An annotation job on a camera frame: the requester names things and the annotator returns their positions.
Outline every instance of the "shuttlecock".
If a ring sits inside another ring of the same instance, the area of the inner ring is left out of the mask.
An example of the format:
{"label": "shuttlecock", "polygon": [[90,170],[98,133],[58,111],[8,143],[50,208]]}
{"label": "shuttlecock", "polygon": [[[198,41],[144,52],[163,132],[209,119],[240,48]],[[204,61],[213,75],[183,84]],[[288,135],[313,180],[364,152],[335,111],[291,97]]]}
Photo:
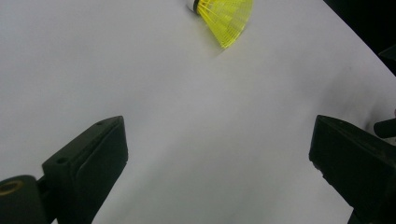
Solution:
{"label": "shuttlecock", "polygon": [[253,0],[187,0],[187,7],[201,15],[224,49],[241,35],[252,6]]}

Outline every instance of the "screw hole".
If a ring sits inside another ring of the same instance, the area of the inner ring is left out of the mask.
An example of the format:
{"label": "screw hole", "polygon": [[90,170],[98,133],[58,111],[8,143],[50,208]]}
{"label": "screw hole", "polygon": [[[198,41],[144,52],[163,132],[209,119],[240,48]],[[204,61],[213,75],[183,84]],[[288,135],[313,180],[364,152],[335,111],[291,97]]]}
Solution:
{"label": "screw hole", "polygon": [[20,180],[9,181],[6,184],[0,186],[0,196],[8,195],[14,191],[20,189],[23,185],[23,182]]}
{"label": "screw hole", "polygon": [[60,159],[58,159],[58,160],[56,161],[56,163],[58,163],[58,164],[63,164],[63,163],[65,163],[65,162],[67,162],[67,158],[65,158],[65,157],[62,157],[62,158],[60,158]]}

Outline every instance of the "shuttlecock cork base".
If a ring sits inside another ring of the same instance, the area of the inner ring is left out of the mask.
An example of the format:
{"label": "shuttlecock cork base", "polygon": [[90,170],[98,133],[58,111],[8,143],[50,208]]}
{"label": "shuttlecock cork base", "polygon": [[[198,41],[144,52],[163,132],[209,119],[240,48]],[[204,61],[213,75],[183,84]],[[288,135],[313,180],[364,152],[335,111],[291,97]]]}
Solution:
{"label": "shuttlecock cork base", "polygon": [[187,7],[203,18],[224,49],[241,35],[252,6],[253,0],[187,0]]}

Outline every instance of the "white surface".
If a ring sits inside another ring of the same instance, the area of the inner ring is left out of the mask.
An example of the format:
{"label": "white surface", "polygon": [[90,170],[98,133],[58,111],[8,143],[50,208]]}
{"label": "white surface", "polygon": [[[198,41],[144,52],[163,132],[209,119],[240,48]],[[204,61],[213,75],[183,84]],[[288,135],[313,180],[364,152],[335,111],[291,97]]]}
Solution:
{"label": "white surface", "polygon": [[347,223],[308,160],[316,115],[370,129],[396,105],[320,0],[256,1],[225,51],[185,0],[6,0],[0,73],[0,179],[124,116],[130,160],[94,223]]}

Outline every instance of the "black object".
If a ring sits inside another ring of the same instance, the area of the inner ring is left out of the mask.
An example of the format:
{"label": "black object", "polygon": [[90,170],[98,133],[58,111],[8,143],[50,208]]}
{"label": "black object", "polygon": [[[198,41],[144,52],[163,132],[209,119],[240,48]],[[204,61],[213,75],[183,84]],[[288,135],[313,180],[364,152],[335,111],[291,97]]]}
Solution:
{"label": "black object", "polygon": [[318,116],[309,159],[354,208],[349,224],[396,223],[395,146],[340,119]]}
{"label": "black object", "polygon": [[92,223],[128,161],[122,117],[92,125],[43,163],[0,182],[0,223]]}
{"label": "black object", "polygon": [[396,1],[324,1],[396,76]]}
{"label": "black object", "polygon": [[396,119],[389,119],[378,122],[374,125],[375,134],[380,138],[390,138],[396,136]]}

